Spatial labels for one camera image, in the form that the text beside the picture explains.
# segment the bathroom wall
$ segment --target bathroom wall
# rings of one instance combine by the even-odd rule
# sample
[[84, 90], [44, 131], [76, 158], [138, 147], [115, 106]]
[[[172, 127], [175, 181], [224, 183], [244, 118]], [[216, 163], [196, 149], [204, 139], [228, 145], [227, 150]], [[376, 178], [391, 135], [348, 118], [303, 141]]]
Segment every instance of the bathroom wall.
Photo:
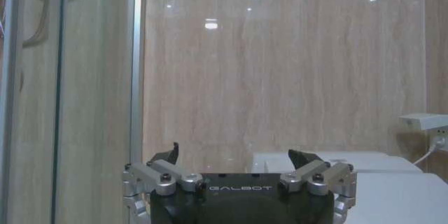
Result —
[[[448, 0], [426, 0], [428, 111], [448, 113]], [[435, 153], [430, 171], [448, 181], [448, 155]]]
[[144, 159], [244, 171], [252, 152], [414, 160], [427, 110], [424, 0], [147, 0]]

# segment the white power adapter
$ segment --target white power adapter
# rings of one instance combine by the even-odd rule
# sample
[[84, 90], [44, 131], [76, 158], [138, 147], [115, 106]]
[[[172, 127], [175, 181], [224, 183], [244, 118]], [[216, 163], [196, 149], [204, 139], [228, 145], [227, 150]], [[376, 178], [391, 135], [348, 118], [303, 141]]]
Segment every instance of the white power adapter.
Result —
[[435, 151], [448, 152], [448, 115], [410, 114], [400, 116], [406, 125], [420, 131], [430, 131], [431, 147], [428, 153], [414, 163], [419, 164]]

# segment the black plastic part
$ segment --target black plastic part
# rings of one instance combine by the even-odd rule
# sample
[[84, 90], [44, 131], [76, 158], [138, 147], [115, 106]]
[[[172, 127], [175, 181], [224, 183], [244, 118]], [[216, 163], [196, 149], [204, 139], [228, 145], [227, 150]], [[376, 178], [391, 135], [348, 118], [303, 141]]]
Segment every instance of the black plastic part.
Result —
[[151, 166], [151, 164], [156, 160], [166, 160], [168, 163], [172, 163], [175, 165], [178, 162], [178, 158], [179, 158], [179, 144], [175, 143], [175, 147], [171, 151], [159, 152], [155, 154], [151, 161], [147, 162], [147, 166]]
[[203, 174], [203, 194], [178, 186], [171, 196], [151, 193], [155, 224], [332, 224], [334, 193], [315, 196], [303, 188], [284, 193], [280, 174]]
[[299, 152], [295, 150], [288, 151], [288, 156], [296, 170], [315, 160], [323, 161], [323, 159], [316, 154]]

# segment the screw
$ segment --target screw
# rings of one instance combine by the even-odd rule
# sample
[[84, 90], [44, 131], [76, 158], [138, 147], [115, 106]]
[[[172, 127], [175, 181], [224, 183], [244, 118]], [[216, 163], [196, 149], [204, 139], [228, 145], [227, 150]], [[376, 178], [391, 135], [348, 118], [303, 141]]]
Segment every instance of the screw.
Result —
[[324, 182], [324, 176], [323, 176], [323, 174], [316, 173], [314, 175], [314, 182], [319, 182], [319, 183]]
[[171, 181], [171, 174], [170, 173], [164, 173], [160, 175], [160, 181], [162, 182], [170, 182]]

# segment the shower enclosure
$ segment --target shower enclosure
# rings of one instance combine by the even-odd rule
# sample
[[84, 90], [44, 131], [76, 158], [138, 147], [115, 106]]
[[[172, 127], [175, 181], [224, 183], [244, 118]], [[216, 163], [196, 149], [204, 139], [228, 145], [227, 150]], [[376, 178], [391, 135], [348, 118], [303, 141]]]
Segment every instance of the shower enclosure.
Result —
[[123, 223], [142, 0], [6, 3], [0, 223]]

